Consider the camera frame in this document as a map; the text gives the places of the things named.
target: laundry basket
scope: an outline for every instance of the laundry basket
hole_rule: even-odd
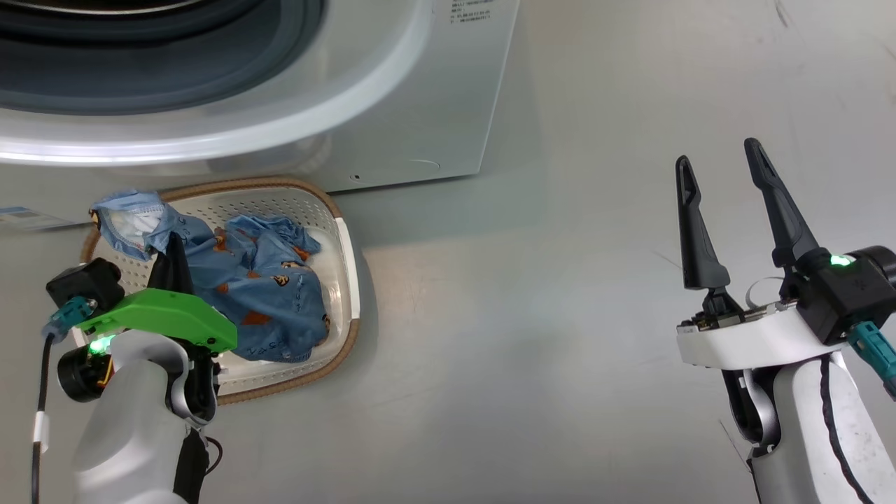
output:
[[[336,204],[320,189],[289,178],[253,178],[187,187],[163,193],[178,212],[203,219],[212,229],[237,215],[286,216],[308,229],[321,243],[321,252],[308,265],[323,287],[323,303],[330,315],[327,339],[299,363],[246,361],[227,352],[217,361],[219,404],[232,404],[277,394],[315,381],[339,367],[358,338],[361,304],[358,272],[349,230]],[[146,287],[152,261],[141,262],[115,251],[99,232],[84,242],[81,261],[103,257],[121,269],[121,285],[130,294]],[[89,343],[75,332],[78,344]]]

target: sticker label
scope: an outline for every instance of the sticker label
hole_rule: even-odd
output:
[[[0,208],[0,227],[13,226],[20,230],[44,230],[68,226],[74,222],[57,219],[44,213],[34,212],[24,206],[8,206]]]
[[[495,0],[452,0],[451,24],[484,21],[492,17],[491,4]]]

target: robotic arm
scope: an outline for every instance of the robotic arm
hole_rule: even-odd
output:
[[[731,412],[753,444],[747,461],[762,504],[896,502],[896,470],[840,351],[852,346],[896,399],[896,352],[880,334],[896,310],[896,255],[819,247],[760,143],[745,141],[784,270],[780,300],[744,310],[725,290],[700,214],[690,161],[676,164],[685,288],[707,289],[678,326],[682,359],[721,369]]]
[[[70,398],[97,400],[74,455],[74,502],[197,504],[210,471],[202,429],[217,410],[212,358],[236,346],[236,328],[193,295],[177,235],[147,289],[124,296],[118,279],[97,259],[47,285],[63,308],[84,299],[95,307],[77,327],[96,339],[57,365]]]

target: gray floor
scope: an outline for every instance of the gray floor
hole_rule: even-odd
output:
[[[524,2],[482,173],[338,197],[358,346],[223,408],[202,502],[755,503],[718,371],[678,358],[701,294],[673,163],[691,156],[738,298],[776,273],[747,136],[823,245],[896,247],[894,20],[889,0]],[[4,501],[27,495],[42,284],[83,234],[0,237]],[[847,359],[896,454],[896,404]],[[49,411],[44,501],[67,502],[90,406],[51,387]]]

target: blue printed fabric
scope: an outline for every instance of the blue printed fabric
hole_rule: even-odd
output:
[[[233,352],[243,359],[306,361],[326,338],[321,283],[306,262],[321,245],[290,219],[240,215],[212,230],[157,194],[136,191],[91,210],[103,238],[130,257],[148,260],[167,249],[171,231],[180,236],[195,294],[237,326]]]

